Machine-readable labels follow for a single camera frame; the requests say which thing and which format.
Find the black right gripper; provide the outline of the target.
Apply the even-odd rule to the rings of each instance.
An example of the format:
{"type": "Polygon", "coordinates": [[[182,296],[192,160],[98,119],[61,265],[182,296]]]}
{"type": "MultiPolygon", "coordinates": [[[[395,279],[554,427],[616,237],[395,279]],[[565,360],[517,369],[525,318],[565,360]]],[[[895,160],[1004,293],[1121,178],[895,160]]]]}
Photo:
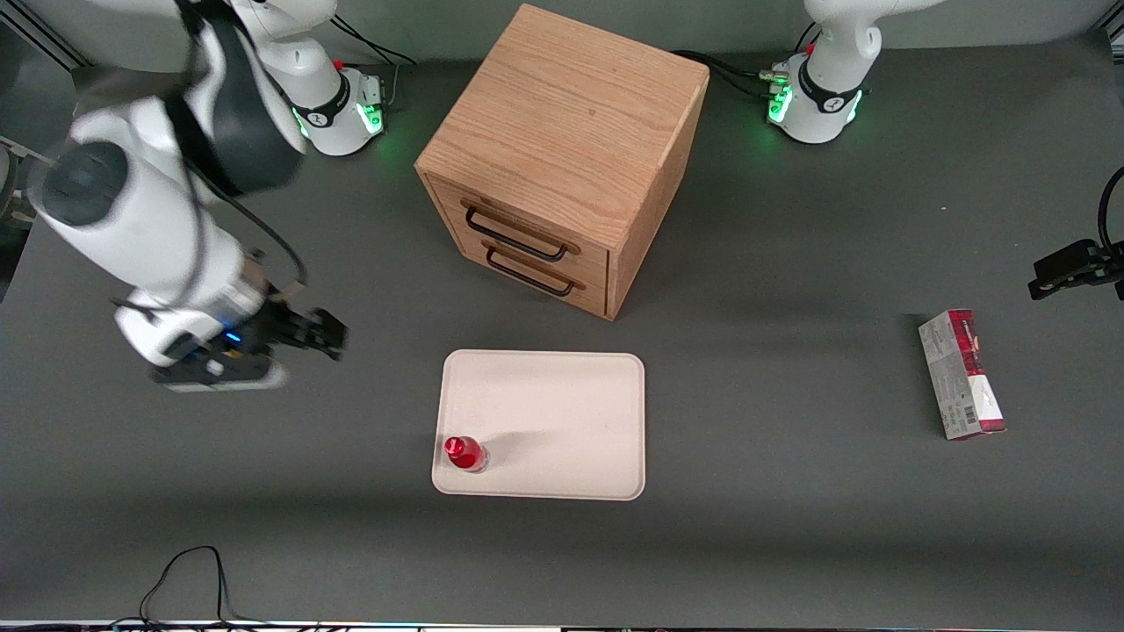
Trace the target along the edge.
{"type": "Polygon", "coordinates": [[[289,301],[269,298],[256,315],[237,327],[224,329],[208,343],[207,361],[220,365],[264,363],[277,347],[310,349],[342,360],[342,347],[348,344],[348,327],[330,312],[293,312],[289,301]]]}

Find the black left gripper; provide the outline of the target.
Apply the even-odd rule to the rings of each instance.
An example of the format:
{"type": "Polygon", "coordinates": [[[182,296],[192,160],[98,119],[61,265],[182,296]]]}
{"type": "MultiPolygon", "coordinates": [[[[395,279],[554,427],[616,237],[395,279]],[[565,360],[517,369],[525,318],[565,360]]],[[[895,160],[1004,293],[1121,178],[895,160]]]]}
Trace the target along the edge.
{"type": "Polygon", "coordinates": [[[1028,297],[1039,301],[1057,291],[1077,285],[1112,285],[1120,301],[1123,294],[1123,241],[1111,243],[1108,247],[1057,249],[1033,264],[1034,277],[1028,283],[1028,297]]]}

